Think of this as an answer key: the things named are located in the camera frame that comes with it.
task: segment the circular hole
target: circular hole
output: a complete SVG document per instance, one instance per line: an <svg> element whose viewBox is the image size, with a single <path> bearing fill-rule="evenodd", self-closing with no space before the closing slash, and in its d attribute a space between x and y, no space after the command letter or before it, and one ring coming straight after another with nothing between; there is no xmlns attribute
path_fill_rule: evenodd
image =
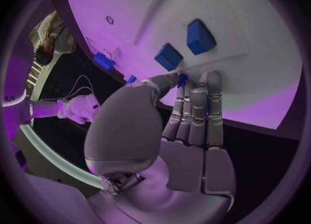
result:
<svg viewBox="0 0 311 224"><path fill-rule="evenodd" d="M106 16L106 20L109 24L113 24L114 23L114 19L110 16Z"/></svg>

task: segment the blue object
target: blue object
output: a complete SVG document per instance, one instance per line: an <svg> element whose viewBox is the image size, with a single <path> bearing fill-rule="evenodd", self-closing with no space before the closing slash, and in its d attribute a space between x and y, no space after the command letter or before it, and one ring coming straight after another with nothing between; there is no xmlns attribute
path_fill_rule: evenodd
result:
<svg viewBox="0 0 311 224"><path fill-rule="evenodd" d="M137 78L134 75L131 75L125 85L133 83L136 79Z"/></svg>
<svg viewBox="0 0 311 224"><path fill-rule="evenodd" d="M207 52L216 46L213 35L199 19L188 25L187 46L195 55Z"/></svg>
<svg viewBox="0 0 311 224"><path fill-rule="evenodd" d="M157 56L154 58L166 70L175 70L182 60L182 56L170 44L165 44Z"/></svg>
<svg viewBox="0 0 311 224"><path fill-rule="evenodd" d="M113 60L108 59L104 54L102 53L97 53L94 58L93 61L98 64L99 66L101 66L104 70L106 71L112 71L114 70L114 65L115 62Z"/></svg>
<svg viewBox="0 0 311 224"><path fill-rule="evenodd" d="M177 85L177 88L184 87L187 80L188 80L188 75L180 74L179 75L179 83Z"/></svg>

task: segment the person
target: person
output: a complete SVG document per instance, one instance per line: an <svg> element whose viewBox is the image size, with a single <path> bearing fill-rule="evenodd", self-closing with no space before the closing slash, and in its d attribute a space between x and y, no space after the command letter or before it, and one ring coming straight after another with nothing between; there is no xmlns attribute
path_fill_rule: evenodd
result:
<svg viewBox="0 0 311 224"><path fill-rule="evenodd" d="M76 43L57 11L46 16L30 33L35 46L35 59L41 66L48 65L54 53L72 53Z"/></svg>

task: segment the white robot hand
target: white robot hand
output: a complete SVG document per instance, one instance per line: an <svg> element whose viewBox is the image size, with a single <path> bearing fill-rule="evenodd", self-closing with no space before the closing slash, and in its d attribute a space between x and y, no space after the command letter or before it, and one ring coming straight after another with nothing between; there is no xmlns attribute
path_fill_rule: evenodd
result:
<svg viewBox="0 0 311 224"><path fill-rule="evenodd" d="M68 118L78 124L93 122L100 109L100 104L94 94L79 95L70 101L58 100L58 114L60 119Z"/></svg>

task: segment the man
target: man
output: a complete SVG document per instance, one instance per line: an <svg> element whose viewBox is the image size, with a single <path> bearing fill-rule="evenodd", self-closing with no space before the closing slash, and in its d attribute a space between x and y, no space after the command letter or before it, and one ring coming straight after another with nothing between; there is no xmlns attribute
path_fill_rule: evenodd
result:
<svg viewBox="0 0 311 224"><path fill-rule="evenodd" d="M34 36L39 39L39 44L34 41ZM42 66L52 61L54 53L64 54L76 50L76 43L57 11L46 16L33 29L30 38L35 46L35 59Z"/></svg>

